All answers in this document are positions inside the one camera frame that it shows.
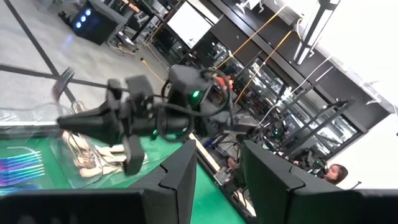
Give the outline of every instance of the black floor stripe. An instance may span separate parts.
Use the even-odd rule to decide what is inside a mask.
[[[55,75],[57,78],[60,77],[60,74],[58,73],[58,71],[55,68],[54,64],[51,62],[49,56],[44,52],[44,49],[42,48],[42,46],[40,46],[40,44],[37,41],[37,39],[33,36],[33,33],[29,30],[29,28],[26,25],[26,23],[22,20],[22,17],[18,14],[18,12],[15,9],[15,7],[11,4],[11,2],[9,0],[4,0],[4,2],[6,3],[8,9],[11,11],[12,15],[15,17],[15,19],[19,23],[19,25],[22,28],[22,30],[24,30],[24,32],[27,35],[27,37],[29,38],[29,40],[32,42],[32,44],[34,45],[36,50],[39,52],[40,56],[43,58],[45,64],[48,66],[48,68],[50,69],[51,73],[53,75]],[[73,96],[72,92],[69,90],[68,87],[66,87],[66,89],[65,89],[65,94],[66,94],[66,96],[68,97],[68,99],[71,102],[76,101],[75,96]]]
[[[28,75],[28,76],[32,76],[32,77],[49,78],[49,79],[53,79],[53,80],[58,80],[58,77],[56,77],[55,75],[49,74],[49,73],[37,72],[37,71],[29,70],[26,68],[15,67],[12,65],[0,64],[0,71],[17,73],[20,75]],[[70,83],[98,87],[98,88],[106,88],[105,84],[93,83],[93,82],[77,80],[77,79],[72,79],[70,81]]]

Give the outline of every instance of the white wall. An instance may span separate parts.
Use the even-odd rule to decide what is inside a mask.
[[[356,189],[398,189],[398,117],[389,115],[361,139],[331,161],[348,169],[347,178],[338,186]]]

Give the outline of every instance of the ceiling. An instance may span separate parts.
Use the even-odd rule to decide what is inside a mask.
[[[317,0],[263,0],[265,5],[277,12],[285,3],[288,5],[279,17],[291,24],[299,16],[302,33],[307,18]],[[394,11],[398,1],[341,0],[328,25],[323,31],[317,50],[325,57],[332,56],[335,64],[347,77],[354,81],[374,101],[386,110],[394,112],[398,105],[395,68],[398,56],[398,41],[391,27],[395,27]]]

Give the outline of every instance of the woman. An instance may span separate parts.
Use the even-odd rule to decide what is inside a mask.
[[[323,176],[323,179],[331,184],[339,184],[348,175],[348,170],[342,165],[333,164],[329,167],[328,172]]]

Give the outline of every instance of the computer tower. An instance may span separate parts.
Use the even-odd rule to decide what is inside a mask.
[[[117,25],[115,20],[102,13],[100,8],[95,7],[89,1],[71,22],[71,27],[77,36],[98,45],[107,41]]]

